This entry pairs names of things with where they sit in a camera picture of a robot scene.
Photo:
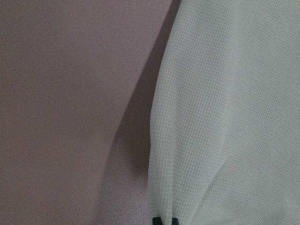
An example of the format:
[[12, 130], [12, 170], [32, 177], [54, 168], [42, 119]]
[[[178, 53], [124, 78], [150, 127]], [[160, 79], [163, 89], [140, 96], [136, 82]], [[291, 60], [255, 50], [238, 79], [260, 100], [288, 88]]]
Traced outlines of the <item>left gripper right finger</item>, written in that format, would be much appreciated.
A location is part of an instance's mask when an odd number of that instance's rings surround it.
[[172, 225], [179, 225], [179, 220], [176, 217], [172, 218]]

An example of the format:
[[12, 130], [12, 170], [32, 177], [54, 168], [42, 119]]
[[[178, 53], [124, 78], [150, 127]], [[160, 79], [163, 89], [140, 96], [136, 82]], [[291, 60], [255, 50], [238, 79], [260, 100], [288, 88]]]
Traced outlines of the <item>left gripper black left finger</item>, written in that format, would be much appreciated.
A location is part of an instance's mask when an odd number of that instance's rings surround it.
[[152, 218], [152, 225], [162, 225], [161, 217], [153, 217]]

